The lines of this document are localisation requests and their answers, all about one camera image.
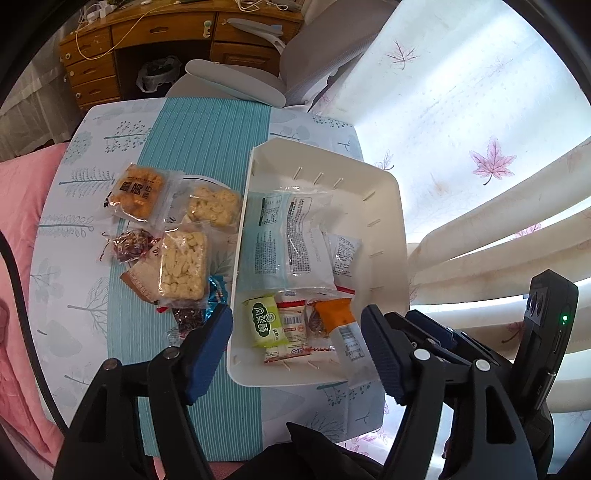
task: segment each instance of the wooden desk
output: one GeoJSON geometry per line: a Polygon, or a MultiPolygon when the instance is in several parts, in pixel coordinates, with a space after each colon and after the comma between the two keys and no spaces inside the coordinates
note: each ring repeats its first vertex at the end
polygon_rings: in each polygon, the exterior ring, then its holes
{"type": "Polygon", "coordinates": [[[99,19],[60,43],[60,60],[66,67],[66,80],[80,108],[87,111],[101,103],[140,98],[135,86],[139,68],[148,60],[176,54],[185,63],[193,58],[217,63],[244,65],[279,74],[279,52],[265,40],[226,23],[228,18],[246,18],[268,25],[281,25],[281,39],[288,43],[303,24],[300,13],[280,11],[260,4],[260,10],[245,14],[233,0],[209,0],[170,5],[155,0],[140,5],[139,0],[99,19]],[[134,23],[146,15],[131,31],[134,23]],[[96,57],[113,51],[96,60],[96,57]]]}

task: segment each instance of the cable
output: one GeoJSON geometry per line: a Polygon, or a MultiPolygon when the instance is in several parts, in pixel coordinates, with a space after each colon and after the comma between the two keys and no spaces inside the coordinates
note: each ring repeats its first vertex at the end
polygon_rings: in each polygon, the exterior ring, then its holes
{"type": "Polygon", "coordinates": [[[27,355],[29,356],[29,361],[31,362],[35,379],[37,380],[37,385],[39,386],[43,400],[45,400],[53,420],[56,422],[57,427],[65,435],[68,431],[68,427],[64,421],[64,418],[61,416],[59,408],[57,408],[56,402],[53,400],[53,395],[51,395],[45,375],[43,375],[43,369],[39,363],[39,357],[37,356],[35,343],[33,342],[33,336],[31,334],[31,326],[29,325],[29,317],[27,316],[27,304],[25,302],[25,296],[22,292],[21,278],[18,274],[17,262],[14,260],[14,255],[12,254],[10,244],[8,243],[8,240],[6,240],[6,237],[3,235],[2,231],[0,231],[0,253],[2,254],[4,263],[6,263],[8,276],[10,277],[12,292],[14,293],[14,303],[17,306],[18,321],[21,324],[22,339],[25,342],[27,355]]]}
{"type": "Polygon", "coordinates": [[[285,10],[288,9],[287,5],[278,5],[275,2],[272,2],[271,0],[256,0],[256,2],[242,2],[242,0],[235,0],[238,8],[240,9],[241,12],[256,12],[257,10],[260,10],[260,7],[258,6],[260,3],[265,2],[267,5],[273,5],[275,7],[277,7],[279,10],[281,10],[282,12],[284,12],[285,10]]]}
{"type": "Polygon", "coordinates": [[[82,57],[83,57],[84,59],[86,59],[86,60],[98,60],[98,59],[101,59],[102,57],[104,57],[105,55],[107,55],[107,54],[111,53],[111,52],[112,52],[114,49],[116,49],[116,48],[117,48],[117,46],[118,46],[118,45],[119,45],[121,42],[123,42],[123,41],[124,41],[125,37],[126,37],[127,35],[129,35],[129,33],[131,33],[131,31],[132,31],[132,30],[135,28],[135,26],[136,26],[136,25],[139,23],[139,21],[140,21],[140,20],[142,20],[142,18],[144,18],[146,15],[148,15],[148,14],[150,14],[150,13],[152,13],[152,12],[156,11],[156,10],[159,10],[159,9],[161,9],[161,8],[166,8],[166,7],[170,7],[170,6],[172,6],[172,5],[178,5],[178,4],[180,4],[180,2],[179,2],[179,1],[177,1],[177,2],[173,2],[173,3],[171,3],[171,4],[160,5],[159,7],[155,7],[155,8],[153,8],[152,10],[148,10],[146,13],[144,13],[144,14],[143,14],[141,17],[139,17],[139,18],[138,18],[138,21],[137,21],[136,23],[134,23],[134,24],[131,26],[131,28],[130,28],[130,29],[127,31],[127,33],[126,33],[125,35],[123,35],[123,37],[121,37],[121,39],[120,39],[120,40],[119,40],[119,41],[118,41],[118,42],[117,42],[115,45],[113,45],[113,46],[112,46],[112,47],[111,47],[109,50],[107,50],[106,52],[104,52],[104,53],[101,53],[100,55],[98,55],[98,56],[96,56],[96,57],[87,57],[86,55],[84,55],[84,54],[83,54],[83,53],[80,51],[80,45],[79,45],[79,43],[78,43],[78,32],[81,30],[81,29],[80,29],[80,25],[81,25],[81,23],[78,23],[78,28],[76,28],[76,48],[78,49],[78,53],[79,53],[80,55],[82,55],[82,57]]]}

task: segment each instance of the white chair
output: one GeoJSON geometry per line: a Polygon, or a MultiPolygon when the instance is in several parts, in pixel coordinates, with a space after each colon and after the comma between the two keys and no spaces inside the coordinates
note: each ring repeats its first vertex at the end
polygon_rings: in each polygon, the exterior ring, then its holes
{"type": "Polygon", "coordinates": [[[395,5],[382,0],[338,0],[287,45],[279,39],[281,27],[229,18],[234,27],[268,40],[279,51],[279,78],[252,67],[191,60],[185,66],[188,75],[167,96],[239,98],[279,108],[306,104],[331,73],[367,50],[394,9],[395,5]],[[213,90],[203,95],[206,86],[213,90]]]}

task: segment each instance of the blue gripper pad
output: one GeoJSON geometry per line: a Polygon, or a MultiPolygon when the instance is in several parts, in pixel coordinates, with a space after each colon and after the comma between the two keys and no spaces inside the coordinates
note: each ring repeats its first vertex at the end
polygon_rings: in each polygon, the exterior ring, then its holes
{"type": "MultiPolygon", "coordinates": [[[[196,352],[187,353],[190,363],[185,367],[185,376],[188,379],[185,394],[189,405],[194,404],[199,397],[207,393],[230,339],[232,323],[232,310],[229,306],[220,304],[202,329],[194,330],[189,334],[199,332],[203,335],[196,352]]],[[[187,340],[189,340],[189,336],[183,342],[181,349],[187,340]]]]}
{"type": "Polygon", "coordinates": [[[439,340],[439,344],[444,349],[451,351],[457,346],[457,341],[453,337],[453,332],[438,324],[424,313],[419,312],[418,310],[410,310],[410,312],[405,315],[405,318],[421,330],[427,332],[433,338],[439,340]]]}
{"type": "Polygon", "coordinates": [[[411,393],[410,383],[412,382],[410,342],[402,332],[393,330],[389,326],[376,305],[368,305],[363,309],[361,333],[378,370],[384,390],[394,397],[398,404],[405,405],[408,402],[408,394],[411,393]],[[404,338],[397,339],[396,334],[404,338]],[[408,348],[397,352],[395,347],[404,346],[405,341],[408,343],[408,348]]]}

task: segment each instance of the chair backrest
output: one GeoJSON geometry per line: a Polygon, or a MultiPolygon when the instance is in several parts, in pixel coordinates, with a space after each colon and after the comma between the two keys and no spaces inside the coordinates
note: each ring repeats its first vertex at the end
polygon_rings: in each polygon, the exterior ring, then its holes
{"type": "Polygon", "coordinates": [[[306,25],[281,55],[285,104],[301,103],[316,82],[367,50],[395,8],[383,0],[337,0],[306,25]]]}

